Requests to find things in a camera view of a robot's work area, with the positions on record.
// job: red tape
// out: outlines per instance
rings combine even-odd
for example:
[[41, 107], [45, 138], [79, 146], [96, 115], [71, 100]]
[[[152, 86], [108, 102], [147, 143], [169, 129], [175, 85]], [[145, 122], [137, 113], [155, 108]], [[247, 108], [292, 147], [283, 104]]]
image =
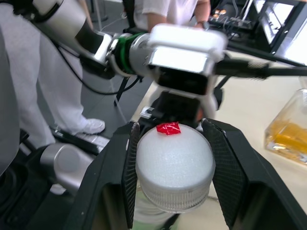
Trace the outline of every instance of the red tape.
[[157, 125], [157, 131], [166, 135], [174, 135], [181, 133], [179, 122], [163, 123]]

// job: gray floor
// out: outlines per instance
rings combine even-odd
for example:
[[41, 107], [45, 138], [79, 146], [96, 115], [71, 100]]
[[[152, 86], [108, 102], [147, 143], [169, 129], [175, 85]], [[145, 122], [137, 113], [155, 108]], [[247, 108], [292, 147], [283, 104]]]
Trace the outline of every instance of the gray floor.
[[[101, 14], [103, 15], [103, 5], [101, 4]], [[108, 14], [108, 20], [102, 22], [102, 25], [108, 25], [114, 20], [121, 18], [123, 7], [121, 3], [106, 1], [106, 12]], [[92, 14], [92, 18], [95, 20], [96, 15]], [[98, 29], [98, 23], [94, 23], [94, 27]], [[105, 28], [105, 31], [118, 32], [121, 33], [124, 28], [127, 28], [128, 24], [126, 20], [119, 20], [113, 23], [112, 25]], [[83, 78], [87, 83], [91, 84], [95, 89], [100, 91], [111, 92], [110, 81], [97, 77], [95, 75], [83, 72]], [[116, 76], [112, 79], [115, 90], [119, 89], [121, 84], [122, 77]], [[149, 86], [151, 85], [151, 79], [143, 79], [142, 83], [137, 83], [129, 91], [123, 93], [119, 104], [122, 109], [122, 112], [127, 120], [129, 120], [134, 111], [141, 102], [143, 96], [147, 92]], [[103, 96], [95, 94], [88, 89], [83, 88], [81, 94], [81, 102], [84, 106], [83, 114], [87, 118], [99, 118], [106, 122], [106, 129], [103, 132], [103, 135], [106, 137], [111, 137], [112, 133], [119, 127], [124, 124], [122, 117], [116, 108], [113, 105], [114, 96]], [[46, 118], [47, 122], [50, 125], [54, 125], [54, 120], [50, 114], [49, 108], [42, 96], [41, 91], [38, 89], [38, 104], [41, 108], [41, 111]]]

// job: white pants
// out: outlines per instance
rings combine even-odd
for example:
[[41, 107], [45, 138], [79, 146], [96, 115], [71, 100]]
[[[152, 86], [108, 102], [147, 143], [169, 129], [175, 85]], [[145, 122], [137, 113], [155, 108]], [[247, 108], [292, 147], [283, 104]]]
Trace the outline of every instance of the white pants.
[[[77, 133], [87, 124], [82, 115], [81, 83], [62, 60], [53, 44], [34, 26], [0, 5], [2, 28], [20, 115], [20, 126], [37, 147], [55, 140], [37, 105], [37, 80], [59, 127]], [[66, 55], [82, 76], [79, 60]]]

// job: table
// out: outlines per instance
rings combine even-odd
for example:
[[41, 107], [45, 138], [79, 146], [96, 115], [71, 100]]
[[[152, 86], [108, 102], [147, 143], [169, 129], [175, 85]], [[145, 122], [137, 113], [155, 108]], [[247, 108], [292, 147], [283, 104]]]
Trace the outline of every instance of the table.
[[[258, 59], [236, 52], [229, 54], [234, 58]], [[148, 105], [156, 87], [155, 83], [150, 86], [132, 120], [139, 119], [140, 111]], [[251, 146], [273, 165], [307, 213], [307, 167], [271, 153], [263, 147], [265, 129], [300, 88], [298, 77], [271, 77], [265, 81], [232, 78], [224, 86], [224, 101], [217, 112], [216, 120], [229, 123], [244, 133]], [[213, 184], [209, 198], [200, 208], [180, 216], [178, 229], [228, 230]]]

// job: yellow liquid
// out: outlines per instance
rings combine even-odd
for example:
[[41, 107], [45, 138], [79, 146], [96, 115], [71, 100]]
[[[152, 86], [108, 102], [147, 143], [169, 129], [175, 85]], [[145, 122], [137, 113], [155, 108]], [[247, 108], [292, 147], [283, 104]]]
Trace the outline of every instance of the yellow liquid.
[[274, 121], [266, 130], [265, 147], [307, 165], [307, 129], [297, 124]]

